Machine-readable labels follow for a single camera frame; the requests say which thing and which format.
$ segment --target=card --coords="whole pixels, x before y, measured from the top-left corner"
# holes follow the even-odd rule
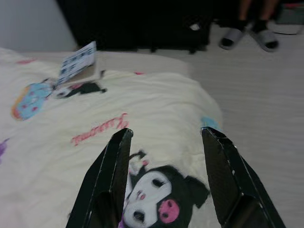
[[[57,86],[63,84],[95,63],[96,42],[93,41],[62,62]]]

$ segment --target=floor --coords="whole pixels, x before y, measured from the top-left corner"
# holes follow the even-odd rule
[[[293,32],[296,27],[272,25]],[[218,47],[225,28],[212,27],[205,52],[158,50],[193,66],[220,105],[225,134],[256,170],[286,227],[304,223],[304,34],[278,35],[280,50],[267,53],[245,36],[231,51]]]

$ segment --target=white wall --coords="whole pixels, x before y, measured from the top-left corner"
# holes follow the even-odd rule
[[[0,0],[0,47],[69,51],[76,42],[55,0]]]

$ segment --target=printed bedding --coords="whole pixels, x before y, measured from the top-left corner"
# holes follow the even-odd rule
[[[96,82],[105,93],[56,99],[48,81],[59,69],[0,48],[0,227],[64,228],[86,171],[125,127],[134,137],[120,227],[219,227],[200,127],[221,127],[221,113],[198,83],[106,71]]]

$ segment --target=gray slipper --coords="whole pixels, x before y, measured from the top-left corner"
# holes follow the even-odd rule
[[[238,30],[236,28],[231,28],[228,30],[228,32],[219,42],[219,46],[225,50],[231,50],[238,44],[238,42],[242,39],[244,34],[245,32],[242,32],[241,30]],[[232,44],[231,45],[226,44],[225,39],[230,40]]]
[[[279,45],[277,45],[274,48],[269,48],[266,45],[271,42],[278,42],[274,33],[268,29],[260,31],[258,33],[255,33],[254,31],[249,32],[253,39],[256,40],[257,44],[267,52],[274,52],[277,51],[279,48]]]

